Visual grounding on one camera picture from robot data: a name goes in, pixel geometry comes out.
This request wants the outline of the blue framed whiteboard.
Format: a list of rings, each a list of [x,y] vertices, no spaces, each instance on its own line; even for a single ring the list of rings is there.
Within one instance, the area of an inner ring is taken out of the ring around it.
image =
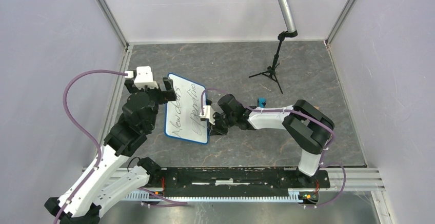
[[[166,105],[165,135],[198,144],[207,144],[209,135],[207,122],[200,118],[201,104],[206,95],[202,95],[205,86],[174,73],[168,77],[173,81],[176,99]]]

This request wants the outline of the blue whiteboard eraser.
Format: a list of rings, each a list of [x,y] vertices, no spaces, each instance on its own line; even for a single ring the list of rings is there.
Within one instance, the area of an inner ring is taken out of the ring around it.
[[[266,98],[260,97],[257,101],[258,107],[265,108],[266,107]]]

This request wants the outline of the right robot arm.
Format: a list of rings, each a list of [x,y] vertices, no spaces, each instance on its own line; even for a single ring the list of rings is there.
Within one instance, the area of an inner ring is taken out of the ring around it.
[[[202,106],[201,120],[208,122],[210,135],[225,135],[231,127],[241,130],[285,130],[302,149],[296,180],[309,187],[317,180],[324,150],[335,137],[333,121],[309,102],[299,99],[295,104],[281,108],[246,106],[232,94],[224,95],[214,111],[211,103]]]

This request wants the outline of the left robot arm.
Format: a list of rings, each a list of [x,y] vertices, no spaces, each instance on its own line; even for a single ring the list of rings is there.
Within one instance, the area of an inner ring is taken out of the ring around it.
[[[135,189],[160,183],[160,166],[146,157],[131,172],[107,184],[152,133],[159,106],[176,100],[173,80],[164,77],[163,83],[164,90],[154,81],[126,79],[130,95],[96,158],[69,190],[46,201],[45,208],[55,217],[54,223],[99,223],[115,204]]]

